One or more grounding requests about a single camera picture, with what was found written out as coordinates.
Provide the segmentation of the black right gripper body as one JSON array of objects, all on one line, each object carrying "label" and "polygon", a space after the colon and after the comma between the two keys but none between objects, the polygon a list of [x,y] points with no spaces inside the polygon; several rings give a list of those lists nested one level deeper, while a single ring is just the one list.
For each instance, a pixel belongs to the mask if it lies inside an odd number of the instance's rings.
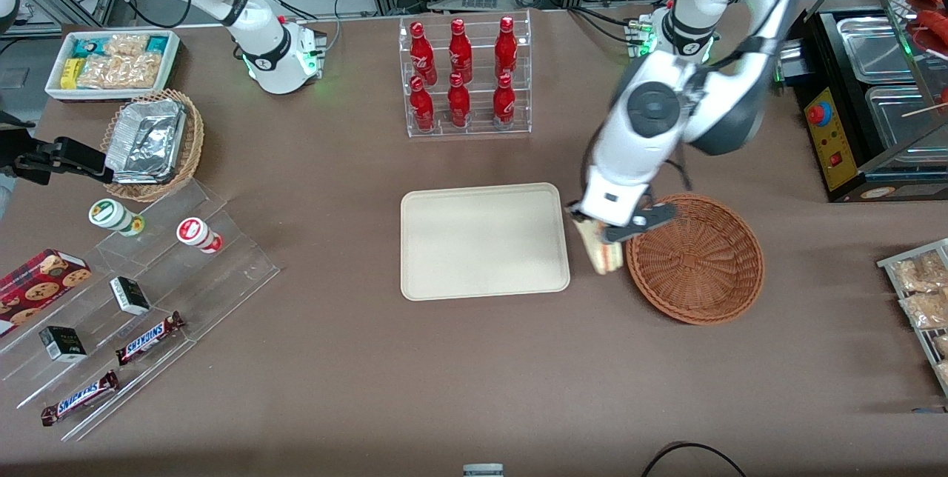
[{"label": "black right gripper body", "polygon": [[54,143],[32,136],[1,136],[1,173],[34,184],[49,184]]}]

